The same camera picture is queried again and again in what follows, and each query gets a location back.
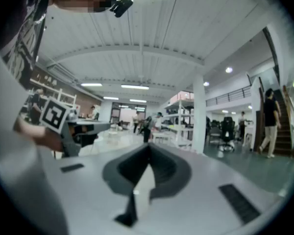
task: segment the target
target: ceiling beam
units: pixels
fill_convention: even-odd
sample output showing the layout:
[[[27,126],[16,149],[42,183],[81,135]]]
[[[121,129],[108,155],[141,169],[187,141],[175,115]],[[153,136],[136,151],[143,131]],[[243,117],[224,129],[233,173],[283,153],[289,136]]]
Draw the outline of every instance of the ceiling beam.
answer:
[[[81,57],[83,55],[103,55],[103,54],[139,54],[143,52],[143,56],[154,56],[154,57],[165,57],[175,59],[178,62],[186,63],[195,66],[203,70],[204,62],[198,58],[188,56],[186,54],[178,53],[171,50],[159,49],[154,47],[146,46],[104,46],[104,47],[94,47],[83,50],[77,50],[71,53],[64,54],[60,57],[55,57],[53,60],[56,63],[62,63],[73,58]],[[49,61],[46,67],[53,65],[53,61]]]
[[[260,5],[255,6],[238,26],[205,58],[205,73],[208,73],[262,31],[273,20],[277,9],[277,4],[271,5],[268,9],[264,9]]]

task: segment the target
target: pants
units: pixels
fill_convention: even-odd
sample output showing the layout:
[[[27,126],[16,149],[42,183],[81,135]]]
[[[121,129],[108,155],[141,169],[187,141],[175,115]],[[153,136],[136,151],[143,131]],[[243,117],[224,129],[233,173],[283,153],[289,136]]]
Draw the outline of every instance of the pants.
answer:
[[[144,143],[148,143],[151,131],[148,128],[144,129]]]
[[[137,123],[134,123],[134,133],[136,132],[137,125]]]
[[[278,132],[277,126],[266,126],[265,127],[266,137],[265,137],[263,143],[261,144],[261,147],[262,147],[262,149],[265,149],[267,144],[270,142],[268,156],[273,154],[277,132]]]
[[[245,125],[240,125],[240,137],[242,141],[244,141],[244,135],[245,135]]]

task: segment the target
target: staircase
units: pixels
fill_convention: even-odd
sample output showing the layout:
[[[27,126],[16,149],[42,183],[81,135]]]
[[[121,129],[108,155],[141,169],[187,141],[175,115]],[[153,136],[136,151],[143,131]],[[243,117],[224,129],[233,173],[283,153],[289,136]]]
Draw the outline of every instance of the staircase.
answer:
[[[274,96],[279,103],[281,110],[281,129],[278,129],[278,135],[275,142],[274,154],[291,156],[292,153],[292,141],[291,141],[291,131],[290,122],[288,117],[288,112],[286,110],[286,105],[280,90],[274,91]],[[268,152],[269,144],[264,149],[264,152]]]

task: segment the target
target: balcony railing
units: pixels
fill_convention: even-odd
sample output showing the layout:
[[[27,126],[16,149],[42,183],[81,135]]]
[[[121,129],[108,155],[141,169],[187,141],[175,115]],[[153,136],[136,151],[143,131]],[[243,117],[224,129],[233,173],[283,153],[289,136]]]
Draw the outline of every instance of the balcony railing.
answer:
[[[231,102],[234,100],[242,99],[245,97],[251,96],[250,94],[250,86],[246,86],[236,91],[229,92],[227,94],[223,94],[221,96],[217,96],[211,99],[206,100],[206,106],[213,106],[217,104],[224,104],[227,102]]]

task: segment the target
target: man in black shirt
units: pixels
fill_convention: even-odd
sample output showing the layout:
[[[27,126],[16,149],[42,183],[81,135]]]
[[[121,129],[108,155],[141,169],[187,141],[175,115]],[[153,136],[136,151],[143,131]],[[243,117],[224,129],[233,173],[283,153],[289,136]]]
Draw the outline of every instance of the man in black shirt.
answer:
[[[259,147],[259,152],[262,153],[263,149],[270,142],[267,158],[274,158],[273,151],[277,136],[277,127],[279,129],[281,128],[278,109],[275,101],[273,100],[273,96],[274,95],[272,89],[266,91],[266,101],[264,103],[266,137],[261,146]]]
[[[45,94],[46,89],[38,89],[34,96],[30,100],[31,104],[31,110],[30,110],[30,119],[31,123],[38,125],[39,124],[39,118],[41,114],[41,107],[42,107],[42,102],[41,102],[41,97]]]

